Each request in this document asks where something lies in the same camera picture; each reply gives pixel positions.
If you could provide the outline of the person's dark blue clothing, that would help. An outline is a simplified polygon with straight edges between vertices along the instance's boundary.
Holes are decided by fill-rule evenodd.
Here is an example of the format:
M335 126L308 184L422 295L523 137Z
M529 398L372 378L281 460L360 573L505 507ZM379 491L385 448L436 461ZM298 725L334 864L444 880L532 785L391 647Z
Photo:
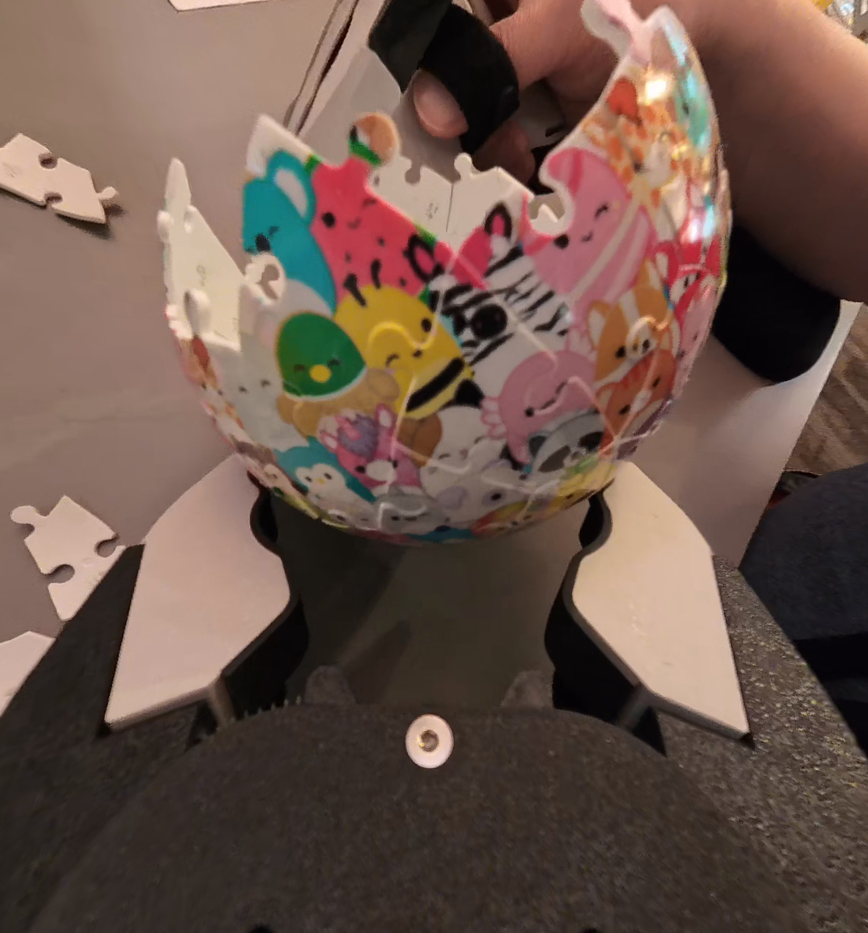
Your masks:
M868 463L783 473L741 572L868 757Z

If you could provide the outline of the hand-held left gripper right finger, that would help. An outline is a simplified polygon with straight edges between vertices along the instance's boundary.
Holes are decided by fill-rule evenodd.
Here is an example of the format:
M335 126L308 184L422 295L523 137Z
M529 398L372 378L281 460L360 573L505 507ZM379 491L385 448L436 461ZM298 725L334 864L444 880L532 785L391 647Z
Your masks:
M592 496L546 624L556 706L654 738L663 713L750 731L712 550L645 473Z

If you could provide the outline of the person's right hand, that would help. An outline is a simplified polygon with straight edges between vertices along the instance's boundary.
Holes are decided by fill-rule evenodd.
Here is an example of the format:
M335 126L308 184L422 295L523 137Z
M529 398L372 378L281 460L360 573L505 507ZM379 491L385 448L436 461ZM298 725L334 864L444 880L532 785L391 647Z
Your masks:
M614 64L611 49L585 28L580 1L487 1L490 28L508 53L522 89L543 84L569 133L598 100ZM476 168L500 168L524 183L537 162L518 118L475 154Z

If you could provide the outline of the person's right forearm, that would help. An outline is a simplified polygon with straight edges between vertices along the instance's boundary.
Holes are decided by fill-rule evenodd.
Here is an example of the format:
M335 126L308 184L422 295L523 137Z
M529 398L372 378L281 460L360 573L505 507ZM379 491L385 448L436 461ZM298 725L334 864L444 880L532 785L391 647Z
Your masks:
M736 217L791 271L868 306L868 45L803 1L690 2Z

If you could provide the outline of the half-built puzzle ball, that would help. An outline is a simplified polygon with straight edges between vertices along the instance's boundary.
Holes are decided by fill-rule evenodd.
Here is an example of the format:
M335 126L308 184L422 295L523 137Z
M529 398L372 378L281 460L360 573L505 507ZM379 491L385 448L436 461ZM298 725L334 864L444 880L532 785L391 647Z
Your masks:
M615 51L541 167L551 204L455 161L406 179L404 75L359 50L327 161L267 116L241 187L240 268L170 162L165 316L227 444L313 519L458 543L601 492L683 393L726 284L728 175L678 17L584 2Z

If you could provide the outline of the white puzzle piece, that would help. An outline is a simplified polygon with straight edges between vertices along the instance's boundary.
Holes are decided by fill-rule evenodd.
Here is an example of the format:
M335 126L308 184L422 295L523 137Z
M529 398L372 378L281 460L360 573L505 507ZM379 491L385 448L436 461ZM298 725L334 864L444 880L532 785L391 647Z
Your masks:
M54 640L50 636L25 632L0 643L0 717Z
M10 519L26 526L24 543L39 572L47 579L58 619L69 622L124 552L117 534L69 496L47 513L22 505Z

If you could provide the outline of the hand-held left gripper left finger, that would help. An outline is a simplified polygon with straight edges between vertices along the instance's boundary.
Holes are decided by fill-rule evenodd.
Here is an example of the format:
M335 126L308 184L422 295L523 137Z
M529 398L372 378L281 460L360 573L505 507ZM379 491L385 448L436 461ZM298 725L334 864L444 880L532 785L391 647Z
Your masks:
M250 664L300 608L255 536L260 490L232 455L148 531L104 712L113 731L194 704L218 725L254 708Z

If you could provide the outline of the joined white puzzle pieces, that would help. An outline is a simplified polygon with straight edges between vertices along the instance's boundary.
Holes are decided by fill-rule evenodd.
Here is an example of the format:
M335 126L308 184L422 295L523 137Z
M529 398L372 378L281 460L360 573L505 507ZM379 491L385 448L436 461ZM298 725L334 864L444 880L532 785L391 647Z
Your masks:
M97 225L106 223L106 206L117 197L112 187L96 188L88 169L53 156L24 134L0 146L0 190L50 206L59 216Z

